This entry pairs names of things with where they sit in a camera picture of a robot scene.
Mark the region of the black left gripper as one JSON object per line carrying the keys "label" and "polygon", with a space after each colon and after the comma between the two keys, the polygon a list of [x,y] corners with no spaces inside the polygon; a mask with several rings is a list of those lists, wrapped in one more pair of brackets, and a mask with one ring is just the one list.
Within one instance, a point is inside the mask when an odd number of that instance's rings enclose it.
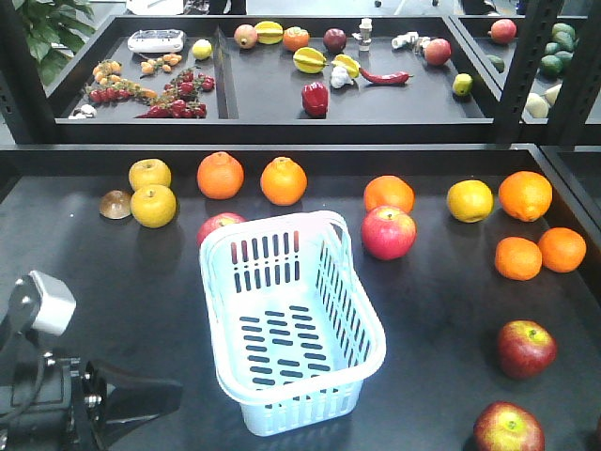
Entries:
{"label": "black left gripper", "polygon": [[103,361],[82,365],[38,351],[1,385],[3,450],[106,450],[176,412],[183,385],[135,375]]}

